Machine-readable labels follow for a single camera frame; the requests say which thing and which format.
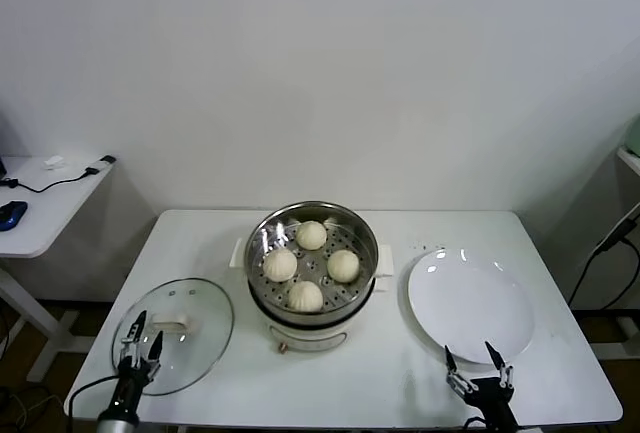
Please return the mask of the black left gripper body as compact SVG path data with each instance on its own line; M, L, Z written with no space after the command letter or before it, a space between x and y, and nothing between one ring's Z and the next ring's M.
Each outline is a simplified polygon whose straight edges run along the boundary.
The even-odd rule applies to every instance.
M135 362L132 357L125 357L119 362L117 372L118 381L109 408L136 411L143 390L150 382L150 364L145 359Z

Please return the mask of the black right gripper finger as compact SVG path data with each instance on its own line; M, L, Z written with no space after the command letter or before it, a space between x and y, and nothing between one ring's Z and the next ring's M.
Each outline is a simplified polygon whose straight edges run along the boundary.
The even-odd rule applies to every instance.
M485 342L486 349L499 372L499 385L501 388L513 387L513 367L507 365L500 352L495 349L488 341Z
M448 346L444 347L447 367L446 382L455 393L472 393L475 390L473 383L461 375L457 363Z

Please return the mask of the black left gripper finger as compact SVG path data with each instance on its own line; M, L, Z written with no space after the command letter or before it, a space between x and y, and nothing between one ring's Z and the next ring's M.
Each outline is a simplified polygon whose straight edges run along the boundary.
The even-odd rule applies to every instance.
M138 366L140 362L140 339L144 331L146 318L147 311L141 311L131 324L127 335L121 339L121 359L129 358L132 366Z
M153 378L160 368L160 356L163 348L164 332L160 331L154 339L148 354L142 359L142 372L147 378Z

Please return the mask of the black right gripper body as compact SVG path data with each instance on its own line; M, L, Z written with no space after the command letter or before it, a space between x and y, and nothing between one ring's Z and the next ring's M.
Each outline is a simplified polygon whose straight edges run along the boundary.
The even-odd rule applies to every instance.
M471 380L475 386L472 393L464 393L465 404L477 408L482 415L467 419L463 425L466 430L473 423L481 423L487 432L515 433L518 423L509 406L513 388L501 388L497 377Z

